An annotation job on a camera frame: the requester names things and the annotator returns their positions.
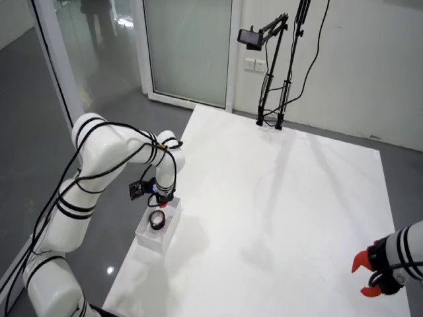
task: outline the wall outlet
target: wall outlet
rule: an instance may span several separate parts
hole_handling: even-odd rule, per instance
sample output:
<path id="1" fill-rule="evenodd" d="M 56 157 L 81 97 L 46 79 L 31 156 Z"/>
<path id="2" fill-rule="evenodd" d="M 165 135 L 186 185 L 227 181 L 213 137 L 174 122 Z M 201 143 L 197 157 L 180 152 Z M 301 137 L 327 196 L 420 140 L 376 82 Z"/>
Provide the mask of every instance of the wall outlet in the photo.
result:
<path id="1" fill-rule="evenodd" d="M 261 59 L 256 60 L 256 65 L 254 66 L 255 71 L 259 71 L 260 73 L 266 72 L 266 61 L 262 61 Z"/>
<path id="2" fill-rule="evenodd" d="M 246 58 L 244 63 L 244 68 L 247 71 L 254 71 L 254 67 L 256 65 L 256 60 L 254 58 Z"/>

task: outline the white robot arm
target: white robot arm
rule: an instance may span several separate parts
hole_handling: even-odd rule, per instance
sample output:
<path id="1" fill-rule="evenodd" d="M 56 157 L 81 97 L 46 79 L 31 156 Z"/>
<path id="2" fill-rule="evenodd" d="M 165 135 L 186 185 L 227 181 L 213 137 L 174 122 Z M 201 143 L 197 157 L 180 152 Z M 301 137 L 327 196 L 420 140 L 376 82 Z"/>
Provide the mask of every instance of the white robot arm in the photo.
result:
<path id="1" fill-rule="evenodd" d="M 81 245 L 98 197 L 127 162 L 156 167 L 151 200 L 156 205 L 173 198 L 175 173 L 184 166 L 180 143 L 171 131 L 156 137 L 105 122 L 99 115 L 85 114 L 75 123 L 72 142 L 81 147 L 82 169 L 61 185 L 52 218 L 25 267 L 24 284 L 39 317 L 113 316 L 87 304 L 63 255 Z"/>
<path id="2" fill-rule="evenodd" d="M 354 258 L 352 273 L 360 266 L 374 271 L 367 297 L 396 294 L 410 280 L 423 281 L 423 221 L 375 241 Z"/>

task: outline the glass wall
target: glass wall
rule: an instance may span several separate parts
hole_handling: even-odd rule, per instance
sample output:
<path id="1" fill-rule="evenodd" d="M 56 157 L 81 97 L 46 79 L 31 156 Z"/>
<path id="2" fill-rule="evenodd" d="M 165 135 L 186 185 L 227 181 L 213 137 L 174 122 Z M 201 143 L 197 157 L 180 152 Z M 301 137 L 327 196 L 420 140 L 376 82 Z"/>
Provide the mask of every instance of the glass wall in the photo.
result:
<path id="1" fill-rule="evenodd" d="M 33 25 L 26 0 L 0 1 L 0 277 L 75 151 Z"/>
<path id="2" fill-rule="evenodd" d="M 50 1 L 85 110 L 119 112 L 116 100 L 141 94 L 130 0 Z"/>

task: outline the light switch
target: light switch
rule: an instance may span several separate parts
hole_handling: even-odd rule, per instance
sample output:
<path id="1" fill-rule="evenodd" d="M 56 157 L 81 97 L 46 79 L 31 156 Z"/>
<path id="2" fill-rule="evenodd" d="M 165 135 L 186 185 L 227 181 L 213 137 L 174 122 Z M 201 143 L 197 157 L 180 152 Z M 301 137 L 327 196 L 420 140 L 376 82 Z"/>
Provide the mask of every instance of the light switch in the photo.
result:
<path id="1" fill-rule="evenodd" d="M 256 60 L 254 58 L 246 58 L 244 68 L 248 71 L 254 71 Z"/>

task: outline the white table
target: white table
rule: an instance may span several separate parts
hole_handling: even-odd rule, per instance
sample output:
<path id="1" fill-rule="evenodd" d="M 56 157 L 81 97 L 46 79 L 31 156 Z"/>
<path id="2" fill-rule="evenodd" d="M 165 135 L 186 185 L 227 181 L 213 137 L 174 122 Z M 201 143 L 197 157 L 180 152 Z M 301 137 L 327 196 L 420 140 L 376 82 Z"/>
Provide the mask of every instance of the white table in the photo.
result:
<path id="1" fill-rule="evenodd" d="M 369 299 L 352 260 L 394 231 L 379 152 L 197 106 L 182 140 L 184 208 L 163 261 L 136 241 L 104 308 L 127 317 L 410 316 Z"/>

